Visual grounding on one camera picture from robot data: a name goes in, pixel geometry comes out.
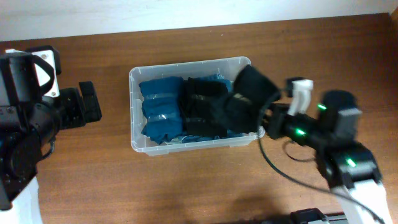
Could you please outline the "clear plastic storage container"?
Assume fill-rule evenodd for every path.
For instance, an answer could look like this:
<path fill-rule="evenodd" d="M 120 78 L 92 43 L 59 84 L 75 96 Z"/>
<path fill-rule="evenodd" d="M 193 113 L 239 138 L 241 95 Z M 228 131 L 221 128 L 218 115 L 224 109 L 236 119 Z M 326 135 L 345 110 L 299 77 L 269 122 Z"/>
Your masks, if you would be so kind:
<path fill-rule="evenodd" d="M 166 65 L 152 65 L 135 67 L 129 72 L 129 96 L 131 117 L 131 147 L 136 152 L 145 153 L 149 156 L 169 154 L 171 152 L 191 151 L 214 147 L 247 146 L 257 139 L 256 133 L 243 134 L 241 137 L 217 139 L 211 141 L 190 142 L 183 144 L 157 144 L 141 131 L 147 123 L 142 113 L 142 102 L 139 84 L 141 82 L 167 78 L 167 77 L 189 77 L 198 78 L 208 75 L 221 74 L 225 79 L 234 81 L 238 72 L 251 61 L 245 56 L 221 58 L 215 60 L 204 60 L 196 62 L 173 63 Z"/>

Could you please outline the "blue garment with tape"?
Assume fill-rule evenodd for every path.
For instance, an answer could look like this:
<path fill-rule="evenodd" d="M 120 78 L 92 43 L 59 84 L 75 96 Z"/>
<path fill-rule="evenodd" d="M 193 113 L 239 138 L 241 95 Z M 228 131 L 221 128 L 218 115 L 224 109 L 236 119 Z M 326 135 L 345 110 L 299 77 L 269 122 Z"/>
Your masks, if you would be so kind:
<path fill-rule="evenodd" d="M 141 133 L 157 144 L 169 142 L 183 133 L 183 121 L 179 108 L 183 78 L 167 77 L 139 84 L 142 114 L 147 122 Z"/>

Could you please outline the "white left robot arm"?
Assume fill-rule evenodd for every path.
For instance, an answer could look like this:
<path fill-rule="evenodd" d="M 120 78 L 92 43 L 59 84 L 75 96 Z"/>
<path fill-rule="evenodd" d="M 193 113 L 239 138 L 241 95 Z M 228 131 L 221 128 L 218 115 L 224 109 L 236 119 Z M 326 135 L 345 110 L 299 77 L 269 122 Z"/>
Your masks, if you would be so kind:
<path fill-rule="evenodd" d="M 61 72 L 49 45 L 1 55 L 1 223 L 42 223 L 37 164 L 59 131 L 102 118 L 93 83 L 59 89 Z"/>

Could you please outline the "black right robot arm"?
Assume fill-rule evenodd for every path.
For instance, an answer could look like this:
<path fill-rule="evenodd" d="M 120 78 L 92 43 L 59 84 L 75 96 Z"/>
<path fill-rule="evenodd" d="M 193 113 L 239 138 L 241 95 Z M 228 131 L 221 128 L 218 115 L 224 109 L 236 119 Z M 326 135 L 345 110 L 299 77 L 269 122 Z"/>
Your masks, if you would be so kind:
<path fill-rule="evenodd" d="M 392 223 L 382 175 L 372 152 L 355 137 L 362 112 L 348 91 L 331 90 L 318 104 L 318 117 L 288 114 L 288 104 L 272 99 L 262 111 L 271 139 L 287 137 L 315 151 L 315 162 L 328 188 L 314 190 L 339 201 L 348 223 Z"/>

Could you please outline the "dark blue jeans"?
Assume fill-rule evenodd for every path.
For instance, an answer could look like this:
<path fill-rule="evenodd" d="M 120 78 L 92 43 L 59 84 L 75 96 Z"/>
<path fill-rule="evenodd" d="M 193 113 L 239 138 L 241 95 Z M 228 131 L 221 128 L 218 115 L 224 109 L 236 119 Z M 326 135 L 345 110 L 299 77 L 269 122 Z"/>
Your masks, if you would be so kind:
<path fill-rule="evenodd" d="M 231 81 L 228 79 L 225 79 L 224 76 L 222 76 L 221 74 L 214 74 L 214 75 L 210 75 L 207 77 L 198 77 L 197 79 L 218 81 L 218 82 L 224 83 L 227 86 L 228 93 L 232 90 Z M 170 142 L 168 142 L 168 145 L 191 143 L 191 142 L 212 141 L 212 140 L 218 140 L 218 139 L 238 138 L 238 137 L 244 136 L 243 133 L 236 133 L 229 129 L 227 129 L 227 131 L 228 131 L 228 133 L 227 133 L 226 137 L 220 138 L 220 137 L 216 136 L 214 138 L 209 138 L 209 137 L 204 137 L 204 136 L 188 135 L 183 126 L 183 133 L 181 135 L 173 138 Z"/>

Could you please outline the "black garment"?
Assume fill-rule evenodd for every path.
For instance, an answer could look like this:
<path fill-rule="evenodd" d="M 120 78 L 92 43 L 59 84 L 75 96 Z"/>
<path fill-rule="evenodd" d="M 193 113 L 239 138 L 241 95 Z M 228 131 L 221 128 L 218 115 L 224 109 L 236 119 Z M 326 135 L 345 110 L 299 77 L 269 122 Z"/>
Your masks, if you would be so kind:
<path fill-rule="evenodd" d="M 233 90 L 211 101 L 210 111 L 222 127 L 236 133 L 256 132 L 262 107 L 281 97 L 278 87 L 251 65 L 233 82 Z"/>
<path fill-rule="evenodd" d="M 209 138 L 227 136 L 227 129 L 211 113 L 211 103 L 227 93 L 227 86 L 218 81 L 188 78 L 183 82 L 179 103 L 188 135 Z"/>

